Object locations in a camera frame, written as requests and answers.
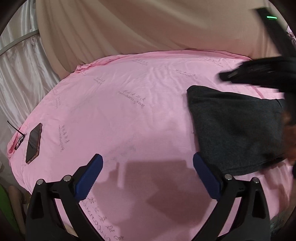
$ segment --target folded garment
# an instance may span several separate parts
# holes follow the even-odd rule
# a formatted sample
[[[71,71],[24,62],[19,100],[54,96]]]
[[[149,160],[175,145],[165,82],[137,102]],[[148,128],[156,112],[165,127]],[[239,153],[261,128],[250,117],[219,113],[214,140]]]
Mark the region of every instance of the folded garment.
[[[193,85],[190,112],[206,163],[244,175],[283,160],[283,99],[259,99]]]

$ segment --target smartphone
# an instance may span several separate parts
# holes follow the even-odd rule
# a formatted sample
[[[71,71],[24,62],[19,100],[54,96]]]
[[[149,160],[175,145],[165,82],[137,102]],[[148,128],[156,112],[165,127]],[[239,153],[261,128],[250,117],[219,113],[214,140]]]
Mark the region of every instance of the smartphone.
[[[40,147],[42,124],[39,123],[31,132],[28,141],[26,163],[30,164],[38,155]]]

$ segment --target pink tablecloth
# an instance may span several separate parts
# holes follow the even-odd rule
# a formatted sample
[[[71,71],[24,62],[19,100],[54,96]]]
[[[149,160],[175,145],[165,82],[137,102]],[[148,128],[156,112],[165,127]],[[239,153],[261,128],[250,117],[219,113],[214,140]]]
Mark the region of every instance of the pink tablecloth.
[[[220,83],[216,74],[245,57],[197,50],[111,56],[79,66],[29,115],[20,131],[43,124],[40,154],[25,163],[28,137],[14,151],[13,173],[32,192],[36,181],[60,180],[95,153],[104,167],[82,209],[105,240],[189,241],[212,212],[211,200],[192,164],[198,150],[186,90],[203,85],[258,98],[274,90]],[[291,167],[282,162],[248,174],[263,185],[271,218],[288,204]],[[65,223],[67,217],[58,202]],[[226,232],[238,202],[223,228]]]

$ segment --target white satin curtain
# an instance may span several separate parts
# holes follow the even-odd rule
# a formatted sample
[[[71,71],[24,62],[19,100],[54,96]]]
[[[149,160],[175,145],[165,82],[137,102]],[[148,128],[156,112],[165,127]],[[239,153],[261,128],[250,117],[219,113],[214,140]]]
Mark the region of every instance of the white satin curtain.
[[[0,36],[0,49],[38,29],[35,0],[27,0]],[[0,182],[15,184],[7,159],[7,143],[42,98],[59,82],[44,52],[39,34],[0,56]]]

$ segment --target green led light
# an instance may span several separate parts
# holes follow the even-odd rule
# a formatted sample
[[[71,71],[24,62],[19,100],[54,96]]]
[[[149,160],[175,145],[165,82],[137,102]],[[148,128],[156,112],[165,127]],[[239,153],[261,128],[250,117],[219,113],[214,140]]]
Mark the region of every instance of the green led light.
[[[273,16],[266,16],[269,19],[277,19],[277,17],[273,17]]]

